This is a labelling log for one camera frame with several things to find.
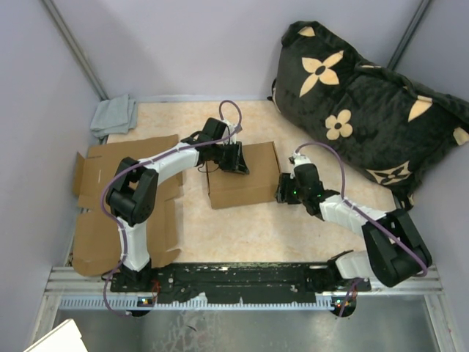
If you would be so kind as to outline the brown cardboard box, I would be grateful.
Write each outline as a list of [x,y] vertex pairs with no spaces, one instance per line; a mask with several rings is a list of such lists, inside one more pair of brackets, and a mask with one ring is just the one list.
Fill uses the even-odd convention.
[[[125,157],[148,158],[175,146],[178,135],[90,147],[88,156],[77,154],[73,193],[78,206],[87,209],[78,217],[73,244],[73,267],[82,276],[97,276],[114,268],[121,252],[117,224],[100,208],[103,188],[116,174]],[[177,248],[177,218],[174,200],[180,196],[182,175],[158,186],[155,209],[147,223],[147,248],[153,268],[174,262]]]
[[208,196],[211,208],[224,209],[254,205],[275,200],[281,174],[274,142],[248,144],[242,147],[249,173],[225,172],[212,161],[208,163]]

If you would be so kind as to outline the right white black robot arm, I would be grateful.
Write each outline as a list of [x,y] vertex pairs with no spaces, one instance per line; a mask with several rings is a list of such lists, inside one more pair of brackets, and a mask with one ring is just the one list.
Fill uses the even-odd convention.
[[371,278],[394,287],[426,274],[432,265],[432,255],[406,210],[385,212],[351,202],[324,188],[312,163],[296,164],[292,172],[280,174],[276,201],[302,205],[310,216],[363,238],[364,251],[344,252],[330,260],[334,267],[326,279],[334,290],[345,289],[353,279]]

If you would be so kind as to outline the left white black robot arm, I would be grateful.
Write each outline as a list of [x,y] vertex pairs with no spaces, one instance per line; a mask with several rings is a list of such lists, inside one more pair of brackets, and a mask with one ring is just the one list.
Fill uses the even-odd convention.
[[147,220],[155,208],[158,186],[186,169],[212,161],[225,172],[247,175],[242,143],[237,140],[240,123],[209,118],[203,129],[174,147],[139,160],[126,157],[101,196],[104,214],[117,224],[121,255],[117,268],[137,291],[152,282],[147,249]]

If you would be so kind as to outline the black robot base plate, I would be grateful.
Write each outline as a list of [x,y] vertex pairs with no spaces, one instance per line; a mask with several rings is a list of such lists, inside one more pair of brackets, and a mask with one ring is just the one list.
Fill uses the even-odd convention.
[[369,282],[341,279],[326,263],[174,263],[151,268],[141,283],[128,284],[119,270],[105,273],[113,293],[143,293],[139,306],[187,304],[204,296],[216,307],[235,304],[314,304],[317,294],[352,287],[356,293],[371,289]]

